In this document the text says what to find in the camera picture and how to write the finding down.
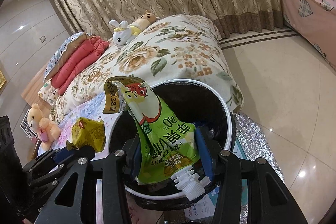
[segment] wooden headboard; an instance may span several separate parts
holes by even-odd
[[[38,91],[43,87],[43,76],[47,64],[44,65],[34,78],[28,83],[25,90],[21,93],[22,98],[31,106],[33,103],[37,103],[43,112],[43,116],[49,118],[51,105],[38,96]]]

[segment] plush toy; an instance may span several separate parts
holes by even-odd
[[[37,137],[42,141],[41,147],[44,151],[50,149],[54,140],[57,140],[61,135],[61,129],[58,125],[43,117],[38,104],[32,104],[31,109],[27,114],[29,127],[37,134]]]
[[[115,27],[113,30],[113,42],[118,46],[122,46],[130,43],[136,38],[143,30],[149,25],[153,24],[158,18],[151,13],[150,10],[146,10],[146,14],[139,17],[132,24],[128,25],[126,20],[118,23],[116,20],[111,20],[109,25]]]

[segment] yellow bow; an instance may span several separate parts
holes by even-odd
[[[115,28],[113,31],[114,32],[119,32],[119,31],[124,31],[124,30],[126,30],[126,28]]]

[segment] metal screw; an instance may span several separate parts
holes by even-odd
[[[85,164],[86,162],[87,162],[87,159],[86,159],[86,158],[80,158],[80,159],[78,160],[78,163],[79,163],[80,165]]]
[[[265,164],[267,162],[267,160],[265,160],[264,158],[257,158],[257,162],[259,164]]]
[[[117,157],[121,157],[125,154],[124,150],[117,150],[114,152],[114,155]]]
[[[223,157],[227,157],[227,156],[230,155],[230,151],[229,151],[229,150],[222,150],[222,151],[220,152],[220,154],[221,154]]]

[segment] white plastic cap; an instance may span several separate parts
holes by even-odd
[[[199,174],[194,174],[192,165],[189,165],[177,171],[170,178],[177,183],[175,185],[176,188],[182,190],[185,196],[191,201],[205,193],[204,188],[198,181],[199,177]]]

